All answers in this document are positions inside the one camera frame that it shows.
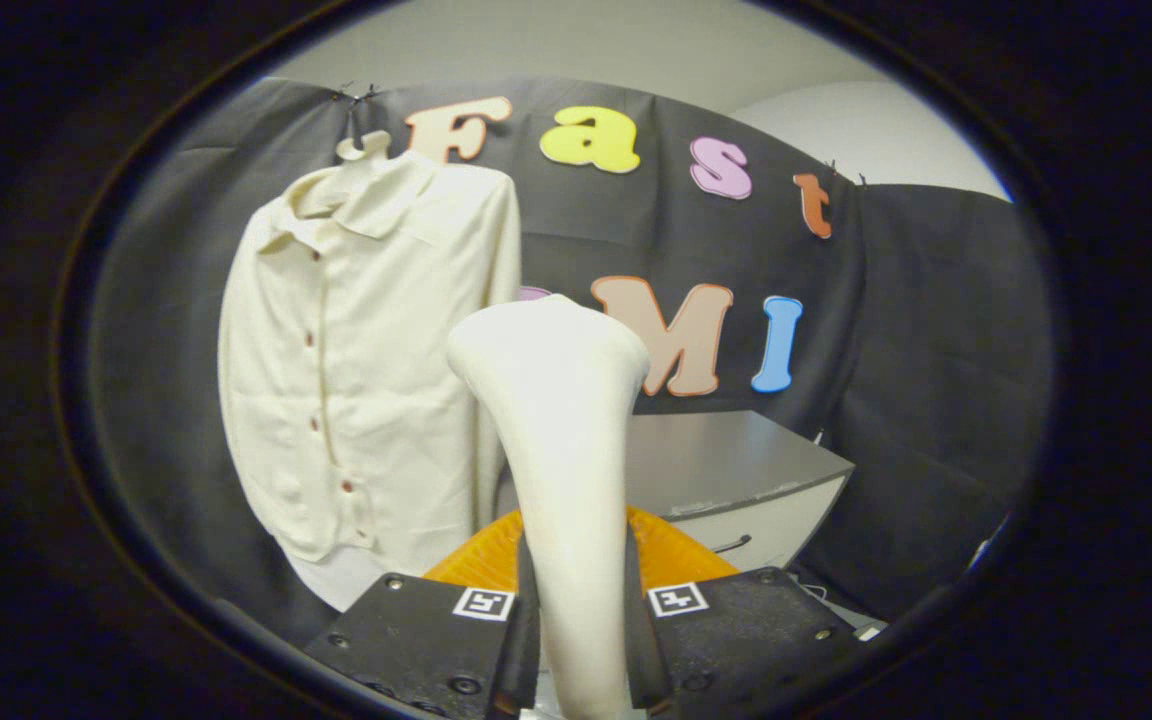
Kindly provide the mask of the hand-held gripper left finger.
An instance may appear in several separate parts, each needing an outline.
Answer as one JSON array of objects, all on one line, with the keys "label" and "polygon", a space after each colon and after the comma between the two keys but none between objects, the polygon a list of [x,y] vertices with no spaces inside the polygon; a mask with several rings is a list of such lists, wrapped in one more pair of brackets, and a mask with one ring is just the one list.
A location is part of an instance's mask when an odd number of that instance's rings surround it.
[{"label": "hand-held gripper left finger", "polygon": [[422,577],[382,575],[306,646],[369,691],[448,719],[518,719],[535,707],[540,653],[520,511]]}]

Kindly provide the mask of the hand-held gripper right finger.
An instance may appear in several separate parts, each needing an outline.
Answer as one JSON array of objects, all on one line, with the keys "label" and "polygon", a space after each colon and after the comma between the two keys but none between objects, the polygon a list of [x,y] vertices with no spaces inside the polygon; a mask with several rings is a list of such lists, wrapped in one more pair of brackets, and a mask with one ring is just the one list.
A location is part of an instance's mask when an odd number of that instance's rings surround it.
[{"label": "hand-held gripper right finger", "polygon": [[756,719],[861,651],[781,568],[741,571],[649,511],[627,514],[626,659],[654,719]]}]

